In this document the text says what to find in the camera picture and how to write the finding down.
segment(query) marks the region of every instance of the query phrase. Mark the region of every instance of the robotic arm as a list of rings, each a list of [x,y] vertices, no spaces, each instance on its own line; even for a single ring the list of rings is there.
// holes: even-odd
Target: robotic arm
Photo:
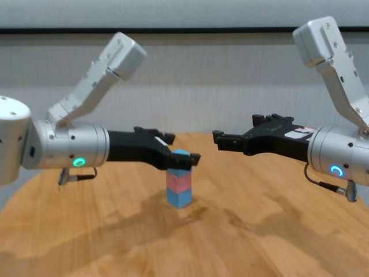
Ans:
[[[369,186],[369,98],[333,17],[309,21],[293,32],[308,68],[322,75],[336,110],[355,126],[292,124],[292,117],[253,115],[254,128],[244,135],[213,131],[219,150],[245,155],[271,152],[307,162],[314,170],[348,181],[346,189],[309,181],[356,201],[356,184]]]
[[[120,78],[128,80],[145,58],[140,45],[115,34],[74,91],[49,108],[45,120],[33,121],[25,104],[0,96],[0,185],[17,179],[20,166],[60,168],[60,185],[94,178],[96,167],[106,161],[145,162],[159,170],[196,166],[199,154],[170,151],[174,134],[139,127],[134,132],[115,132],[73,121],[90,113]],[[95,175],[69,175],[70,168],[82,166],[93,167]]]

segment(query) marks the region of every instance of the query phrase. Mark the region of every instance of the black cable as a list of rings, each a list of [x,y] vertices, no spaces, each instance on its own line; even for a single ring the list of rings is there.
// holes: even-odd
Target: black cable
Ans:
[[[0,34],[83,34],[83,33],[292,33],[298,27],[199,27],[199,28],[0,28]],[[369,26],[341,26],[341,32],[368,32]]]
[[[94,167],[93,170],[95,172],[94,175],[77,175],[77,181],[95,179],[97,177],[97,169]]]
[[[313,183],[313,184],[316,184],[316,185],[318,185],[318,186],[321,186],[322,188],[325,188],[325,189],[331,190],[332,192],[337,192],[337,191],[338,191],[338,189],[340,188],[339,186],[335,186],[335,185],[332,185],[332,184],[330,184],[330,183],[326,183],[326,182],[317,182],[317,181],[315,181],[315,180],[311,179],[311,178],[308,176],[308,174],[307,174],[307,168],[308,168],[308,166],[309,166],[309,164],[308,164],[308,163],[306,163],[306,165],[305,165],[305,169],[304,169],[304,174],[305,174],[306,179],[307,179],[309,182],[311,182],[311,183]]]

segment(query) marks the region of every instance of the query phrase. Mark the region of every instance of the green led ring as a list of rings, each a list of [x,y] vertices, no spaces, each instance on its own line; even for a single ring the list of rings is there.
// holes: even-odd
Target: green led ring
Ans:
[[[75,167],[81,167],[86,164],[86,159],[84,158],[77,158],[73,161],[73,166]]]

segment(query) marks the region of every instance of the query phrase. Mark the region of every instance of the silver cylindrical joint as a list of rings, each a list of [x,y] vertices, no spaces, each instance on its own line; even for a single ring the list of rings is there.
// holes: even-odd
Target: silver cylindrical joint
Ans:
[[[369,140],[355,126],[319,128],[308,146],[308,162],[316,171],[369,186]]]
[[[0,185],[18,178],[30,122],[31,111],[25,104],[0,96]]]
[[[357,200],[356,183],[351,180],[347,182],[346,198],[349,202],[356,202]]]
[[[26,169],[101,166],[110,147],[104,127],[85,123],[73,123],[55,132],[48,121],[37,121],[32,140],[25,151]]]

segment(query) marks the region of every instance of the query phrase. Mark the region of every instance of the blue block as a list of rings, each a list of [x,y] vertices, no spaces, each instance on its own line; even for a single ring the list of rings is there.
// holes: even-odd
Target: blue block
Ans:
[[[170,188],[167,188],[167,201],[169,204],[178,209],[183,208],[192,202],[192,189],[185,190],[181,193],[175,193]]]
[[[187,155],[190,156],[190,153],[186,152],[185,150],[182,149],[177,149],[175,151],[173,151],[173,153],[176,154],[182,154],[182,155]],[[188,175],[191,173],[191,170],[183,170],[183,169],[168,169],[167,171],[171,174],[173,174],[174,176],[177,177],[183,177],[185,175]]]

